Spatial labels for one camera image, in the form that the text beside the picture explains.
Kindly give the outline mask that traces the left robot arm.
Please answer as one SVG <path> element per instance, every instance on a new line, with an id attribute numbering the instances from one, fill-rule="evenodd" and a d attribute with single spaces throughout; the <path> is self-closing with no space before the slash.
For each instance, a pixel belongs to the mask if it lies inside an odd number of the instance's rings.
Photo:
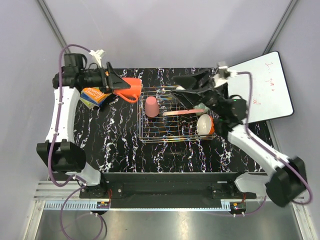
<path id="1" fill-rule="evenodd" d="M 85 151 L 75 144 L 74 121 L 78 101 L 85 88 L 99 88 L 105 93 L 115 93 L 131 86 L 115 73 L 110 62 L 102 65 L 104 50 L 89 50 L 95 69 L 86 68 L 87 58 L 80 53 L 60 53 L 58 73 L 52 80 L 54 108 L 51 125 L 45 141 L 36 145 L 36 152 L 48 168 L 51 181 L 63 187 L 54 173 L 68 176 L 67 181 L 78 180 L 90 187 L 97 198 L 108 193 L 102 173 L 86 160 Z"/>

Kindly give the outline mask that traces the white scalloped plate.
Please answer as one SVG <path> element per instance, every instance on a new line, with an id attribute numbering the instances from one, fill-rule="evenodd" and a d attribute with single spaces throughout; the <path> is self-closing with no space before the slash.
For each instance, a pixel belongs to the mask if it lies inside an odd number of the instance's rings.
<path id="1" fill-rule="evenodd" d="M 175 91 L 183 91 L 183 90 L 185 90 L 185 88 L 182 87 L 182 86 L 178 86 L 178 87 L 176 87 L 174 90 L 175 90 Z"/>

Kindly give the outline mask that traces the white orange bowl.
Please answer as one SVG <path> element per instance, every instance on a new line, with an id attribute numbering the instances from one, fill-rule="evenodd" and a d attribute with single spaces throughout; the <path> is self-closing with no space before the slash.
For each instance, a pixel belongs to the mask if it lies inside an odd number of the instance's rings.
<path id="1" fill-rule="evenodd" d="M 197 121 L 196 130 L 199 135 L 212 135 L 215 132 L 213 117 L 208 114 L 201 115 Z"/>

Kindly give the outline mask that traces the pink beige plate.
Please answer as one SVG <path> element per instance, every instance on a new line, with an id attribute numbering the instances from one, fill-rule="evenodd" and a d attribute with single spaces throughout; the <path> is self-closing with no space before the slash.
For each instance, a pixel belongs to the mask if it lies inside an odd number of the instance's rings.
<path id="1" fill-rule="evenodd" d="M 187 114 L 197 114 L 203 113 L 203 109 L 190 109 L 190 110 L 176 110 L 176 111 L 167 111 L 164 112 L 163 116 L 175 116 L 175 115 L 187 115 Z"/>

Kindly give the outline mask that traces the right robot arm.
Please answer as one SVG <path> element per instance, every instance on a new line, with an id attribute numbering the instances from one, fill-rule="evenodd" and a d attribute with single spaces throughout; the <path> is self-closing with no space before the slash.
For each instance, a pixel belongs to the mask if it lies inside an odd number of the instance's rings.
<path id="1" fill-rule="evenodd" d="M 208 74 L 209 70 L 204 69 L 195 74 L 173 76 L 173 82 L 181 86 L 181 89 L 172 90 L 171 95 L 188 110 L 204 104 L 218 115 L 212 121 L 214 133 L 244 151 L 267 175 L 263 177 L 247 172 L 240 174 L 227 185 L 228 195 L 235 199 L 244 193 L 265 195 L 277 206 L 285 207 L 289 203 L 297 204 L 296 198 L 308 191 L 309 199 L 304 205 L 310 204 L 313 193 L 307 181 L 304 161 L 298 156 L 288 157 L 252 133 L 249 129 L 250 99 L 245 100 L 239 94 L 226 97 L 222 92 L 229 78 L 239 75 L 248 76 L 249 91 L 252 92 L 252 73 L 220 69 L 204 84 L 200 84 L 201 79 Z"/>

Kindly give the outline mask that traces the pink plastic cup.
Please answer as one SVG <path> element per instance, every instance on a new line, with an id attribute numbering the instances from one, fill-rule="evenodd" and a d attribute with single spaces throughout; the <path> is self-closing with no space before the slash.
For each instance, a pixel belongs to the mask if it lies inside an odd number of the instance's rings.
<path id="1" fill-rule="evenodd" d="M 147 97 L 145 101 L 145 114 L 150 118 L 154 118 L 159 114 L 159 104 L 154 96 Z"/>

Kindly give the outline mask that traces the orange mug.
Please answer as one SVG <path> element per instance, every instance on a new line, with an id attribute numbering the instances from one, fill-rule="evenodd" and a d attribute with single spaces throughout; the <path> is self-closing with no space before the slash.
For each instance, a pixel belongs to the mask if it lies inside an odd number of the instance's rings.
<path id="1" fill-rule="evenodd" d="M 140 97 L 142 91 L 142 82 L 139 78 L 134 77 L 123 77 L 122 78 L 127 84 L 130 85 L 129 88 L 115 89 L 113 94 L 121 97 L 128 103 L 136 103 Z"/>

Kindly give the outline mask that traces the wire dish rack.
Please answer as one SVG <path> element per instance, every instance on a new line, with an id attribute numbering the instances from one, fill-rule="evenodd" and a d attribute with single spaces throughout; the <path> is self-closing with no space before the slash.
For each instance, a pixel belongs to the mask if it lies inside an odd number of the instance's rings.
<path id="1" fill-rule="evenodd" d="M 200 118 L 196 113 L 164 116 L 165 112 L 182 111 L 186 108 L 170 95 L 174 86 L 152 86 L 142 88 L 137 102 L 137 135 L 143 143 L 165 143 L 212 140 L 217 135 L 199 135 L 197 123 Z M 146 114 L 145 106 L 148 97 L 156 98 L 159 113 L 155 117 Z"/>

